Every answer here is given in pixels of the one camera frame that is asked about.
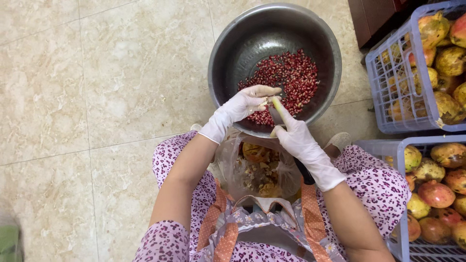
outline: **floor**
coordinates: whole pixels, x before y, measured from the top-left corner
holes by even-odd
[[[215,39],[271,1],[1,1],[0,195],[26,259],[130,261],[158,193],[155,146],[213,114]],[[318,143],[381,137],[348,2],[290,2],[320,15],[342,52],[337,95],[310,127]]]

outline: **white latex glove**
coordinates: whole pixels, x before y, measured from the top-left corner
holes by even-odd
[[[287,130],[277,125],[270,137],[278,137],[283,148],[307,167],[320,190],[330,190],[346,180],[311,136],[306,123],[294,119],[279,101],[273,102]]]
[[[280,92],[281,88],[266,85],[244,88],[214,112],[199,134],[220,144],[234,122],[243,120],[255,111],[264,111],[266,107],[261,104],[267,101],[271,103],[270,96]]]

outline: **metal bowl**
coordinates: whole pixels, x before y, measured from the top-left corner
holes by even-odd
[[[309,126],[330,106],[342,74],[338,42],[329,26],[314,12],[293,4],[266,4],[239,15],[220,34],[213,47],[208,83],[217,108],[238,92],[237,83],[253,76],[257,62],[300,48],[316,63],[320,81],[311,101],[296,115]],[[268,138],[272,127],[243,119],[233,126]]]

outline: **pink pants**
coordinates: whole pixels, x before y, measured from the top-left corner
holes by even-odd
[[[181,150],[196,134],[196,131],[191,131],[157,145],[152,159],[152,170],[159,188]],[[398,224],[411,197],[406,179],[397,170],[357,145],[346,147],[334,161],[334,165],[346,174],[346,182],[371,214],[382,237],[387,238]],[[216,184],[212,173],[206,170],[192,194],[190,256],[196,251],[200,226],[210,205],[215,202],[215,192]],[[316,195],[327,236],[337,245],[340,253],[346,255],[344,246],[333,232],[322,192],[317,190]]]

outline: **floral apron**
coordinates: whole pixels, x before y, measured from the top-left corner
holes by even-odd
[[[199,261],[230,261],[238,240],[277,246],[307,261],[345,262],[326,238],[314,186],[301,181],[302,197],[291,205],[285,199],[251,195],[234,203],[217,179],[216,183],[216,201],[209,207],[199,232],[197,251],[205,248]],[[255,203],[260,210],[250,214],[242,207],[246,203]],[[282,210],[271,212],[277,204]]]

